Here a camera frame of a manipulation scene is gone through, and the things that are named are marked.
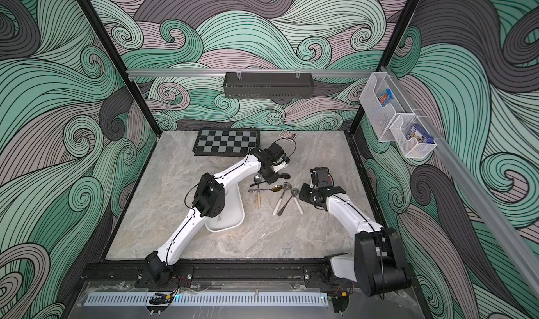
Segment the wooden handle steel spoon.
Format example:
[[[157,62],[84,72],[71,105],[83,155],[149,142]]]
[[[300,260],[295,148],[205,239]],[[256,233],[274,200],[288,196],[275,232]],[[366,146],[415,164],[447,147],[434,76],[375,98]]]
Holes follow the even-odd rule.
[[[260,185],[262,181],[263,181],[262,176],[260,174],[256,174],[254,177],[253,187],[256,187],[256,191],[257,191],[257,208],[258,209],[260,209],[262,205],[261,190],[260,190]]]

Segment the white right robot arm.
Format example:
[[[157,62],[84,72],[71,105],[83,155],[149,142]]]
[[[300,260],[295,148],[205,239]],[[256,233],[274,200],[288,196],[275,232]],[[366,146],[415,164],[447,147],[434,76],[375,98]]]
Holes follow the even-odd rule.
[[[401,236],[368,217],[344,189],[303,184],[300,200],[333,215],[354,240],[352,254],[329,258],[333,276],[353,282],[370,297],[411,287],[411,270]]]

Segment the all steel spoon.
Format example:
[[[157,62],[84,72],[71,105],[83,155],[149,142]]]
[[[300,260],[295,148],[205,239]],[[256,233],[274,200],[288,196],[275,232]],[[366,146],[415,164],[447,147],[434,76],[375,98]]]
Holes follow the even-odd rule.
[[[295,197],[298,195],[298,193],[299,193],[299,189],[297,189],[297,188],[292,188],[290,198],[285,202],[284,206],[281,207],[281,208],[278,210],[278,212],[277,212],[277,215],[278,215],[279,217],[282,216],[282,214],[284,213],[284,211],[285,211],[286,207],[288,206],[288,204],[290,203],[290,201],[291,201],[293,198],[295,198]]]

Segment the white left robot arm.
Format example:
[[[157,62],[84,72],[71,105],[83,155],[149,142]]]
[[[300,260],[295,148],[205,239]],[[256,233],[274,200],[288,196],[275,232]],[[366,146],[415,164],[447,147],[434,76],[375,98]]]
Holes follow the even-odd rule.
[[[172,281],[173,265],[199,229],[223,212],[226,195],[231,188],[256,173],[268,183],[276,182],[280,178],[279,171],[289,163],[289,157],[274,144],[267,149],[253,149],[238,163],[219,173],[203,174],[185,219],[163,245],[145,258],[153,281],[159,287]]]

